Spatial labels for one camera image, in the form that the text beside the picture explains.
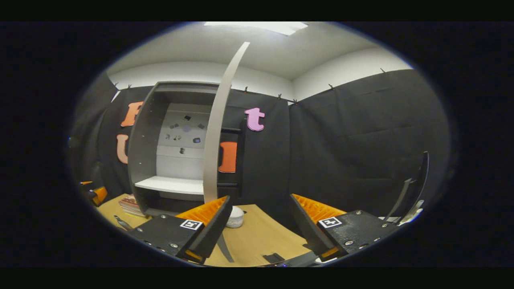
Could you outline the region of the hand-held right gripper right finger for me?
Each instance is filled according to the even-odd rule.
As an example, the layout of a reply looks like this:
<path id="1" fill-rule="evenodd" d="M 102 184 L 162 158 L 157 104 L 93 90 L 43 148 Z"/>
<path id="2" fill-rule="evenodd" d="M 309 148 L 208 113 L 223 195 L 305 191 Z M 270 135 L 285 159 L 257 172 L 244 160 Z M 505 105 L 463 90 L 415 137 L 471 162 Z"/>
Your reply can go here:
<path id="1" fill-rule="evenodd" d="M 345 212 L 297 194 L 290 194 L 289 207 L 307 247 L 320 261 L 356 254 L 399 229 L 363 210 Z"/>

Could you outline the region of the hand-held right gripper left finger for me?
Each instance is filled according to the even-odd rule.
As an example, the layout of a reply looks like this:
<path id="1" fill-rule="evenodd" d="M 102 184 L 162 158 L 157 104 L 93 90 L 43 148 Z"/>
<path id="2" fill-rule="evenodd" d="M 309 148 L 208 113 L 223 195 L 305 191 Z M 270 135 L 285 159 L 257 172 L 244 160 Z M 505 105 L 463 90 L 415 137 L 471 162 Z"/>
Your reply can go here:
<path id="1" fill-rule="evenodd" d="M 203 265 L 217 245 L 232 210 L 233 200 L 223 196 L 175 216 L 154 216 L 127 233 L 164 254 Z"/>

